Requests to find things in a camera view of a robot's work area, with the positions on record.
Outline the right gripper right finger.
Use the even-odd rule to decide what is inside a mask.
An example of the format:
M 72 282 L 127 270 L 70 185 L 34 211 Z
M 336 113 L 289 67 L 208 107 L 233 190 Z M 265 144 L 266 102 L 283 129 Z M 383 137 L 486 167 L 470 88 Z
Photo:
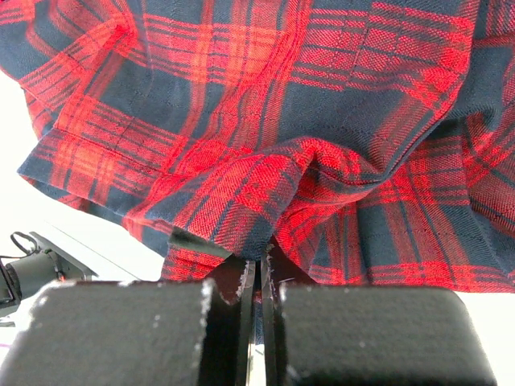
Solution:
M 269 385 L 494 385 L 467 307 L 435 287 L 313 281 L 278 248 L 261 262 Z

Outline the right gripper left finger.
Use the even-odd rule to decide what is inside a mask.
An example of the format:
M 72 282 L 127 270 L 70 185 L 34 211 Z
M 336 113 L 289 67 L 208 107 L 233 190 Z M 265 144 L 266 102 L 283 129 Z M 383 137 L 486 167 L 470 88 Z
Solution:
M 1 367 L 4 385 L 243 385 L 255 266 L 200 281 L 44 286 Z

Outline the red plaid skirt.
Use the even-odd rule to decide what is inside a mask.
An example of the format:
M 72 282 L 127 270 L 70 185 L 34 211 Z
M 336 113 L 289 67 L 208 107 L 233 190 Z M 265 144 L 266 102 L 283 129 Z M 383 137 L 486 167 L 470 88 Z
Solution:
M 200 278 L 514 290 L 511 1 L 4 1 L 20 175 Z

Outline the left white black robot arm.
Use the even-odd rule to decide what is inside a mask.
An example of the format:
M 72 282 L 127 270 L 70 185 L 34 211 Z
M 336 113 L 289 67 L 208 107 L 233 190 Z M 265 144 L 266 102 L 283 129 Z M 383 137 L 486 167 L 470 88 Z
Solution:
M 13 232 L 10 240 L 21 257 L 1 257 L 1 316 L 18 310 L 21 302 L 51 281 L 90 281 L 98 274 L 36 232 Z

